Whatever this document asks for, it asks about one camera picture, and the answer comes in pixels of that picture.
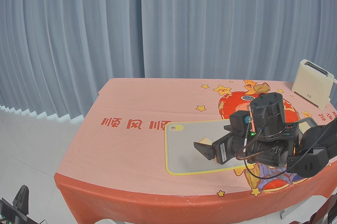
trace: white tile floor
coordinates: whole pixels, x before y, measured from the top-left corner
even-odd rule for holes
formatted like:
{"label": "white tile floor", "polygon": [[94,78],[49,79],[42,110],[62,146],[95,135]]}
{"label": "white tile floor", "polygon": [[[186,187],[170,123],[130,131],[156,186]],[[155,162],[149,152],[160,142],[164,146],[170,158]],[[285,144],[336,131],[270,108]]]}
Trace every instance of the white tile floor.
{"label": "white tile floor", "polygon": [[[21,185],[29,187],[29,217],[48,224],[76,224],[60,191],[54,174],[77,132],[83,117],[70,120],[45,114],[0,109],[0,198],[12,202]],[[288,224],[305,222],[326,201],[313,196],[285,219],[280,213],[242,222],[244,224]],[[114,223],[101,220],[99,224]]]}

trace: white toaster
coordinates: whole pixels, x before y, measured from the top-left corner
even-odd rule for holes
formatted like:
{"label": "white toaster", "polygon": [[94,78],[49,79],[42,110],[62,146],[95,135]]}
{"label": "white toaster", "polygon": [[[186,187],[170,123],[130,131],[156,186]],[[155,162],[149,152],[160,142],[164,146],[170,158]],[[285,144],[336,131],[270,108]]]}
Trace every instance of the white toaster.
{"label": "white toaster", "polygon": [[298,67],[292,91],[324,110],[326,104],[330,103],[333,83],[337,83],[333,74],[303,59]]}

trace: black cylindrical motor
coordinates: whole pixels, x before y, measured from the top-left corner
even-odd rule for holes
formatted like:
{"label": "black cylindrical motor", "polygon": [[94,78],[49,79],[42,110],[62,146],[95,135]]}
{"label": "black cylindrical motor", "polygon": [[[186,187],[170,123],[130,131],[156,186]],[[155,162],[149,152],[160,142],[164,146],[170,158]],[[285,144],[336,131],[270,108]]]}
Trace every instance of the black cylindrical motor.
{"label": "black cylindrical motor", "polygon": [[285,129],[283,97],[280,93],[261,94],[250,103],[255,131],[262,128],[258,140],[270,141]]}
{"label": "black cylindrical motor", "polygon": [[[244,140],[245,139],[242,137],[229,136],[226,148],[227,152],[230,152],[231,155],[227,155],[228,159],[234,158],[235,155],[242,149],[244,146]],[[247,162],[251,164],[259,162],[280,169],[285,166],[288,154],[286,141],[277,140],[274,142],[261,142],[256,140],[247,148],[248,155],[262,151],[264,153],[253,157]]]}

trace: gray curtain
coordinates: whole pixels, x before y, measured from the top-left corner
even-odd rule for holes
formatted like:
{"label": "gray curtain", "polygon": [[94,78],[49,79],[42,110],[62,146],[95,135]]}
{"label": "gray curtain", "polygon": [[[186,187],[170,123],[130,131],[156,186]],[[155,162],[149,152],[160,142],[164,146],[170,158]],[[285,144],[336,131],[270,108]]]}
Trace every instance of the gray curtain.
{"label": "gray curtain", "polygon": [[0,104],[86,115],[110,78],[144,77],[141,0],[0,0]]}
{"label": "gray curtain", "polygon": [[73,118],[113,77],[293,81],[303,58],[337,76],[336,12],[337,0],[0,0],[0,104]]}
{"label": "gray curtain", "polygon": [[304,58],[337,76],[337,0],[142,0],[142,21],[147,77],[294,81]]}

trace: table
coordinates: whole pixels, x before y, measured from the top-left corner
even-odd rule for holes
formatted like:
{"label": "table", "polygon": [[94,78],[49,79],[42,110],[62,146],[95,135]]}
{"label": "table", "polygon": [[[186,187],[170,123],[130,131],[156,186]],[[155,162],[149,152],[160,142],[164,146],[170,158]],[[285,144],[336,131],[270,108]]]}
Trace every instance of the table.
{"label": "table", "polygon": [[[113,219],[136,224],[228,224],[280,211],[310,196],[329,197],[337,163],[310,179],[251,177],[245,168],[174,176],[166,171],[164,126],[227,119],[261,92],[280,92],[288,122],[337,117],[319,110],[282,81],[111,79],[85,117],[54,178],[78,224]],[[279,169],[262,164],[255,174]]]}

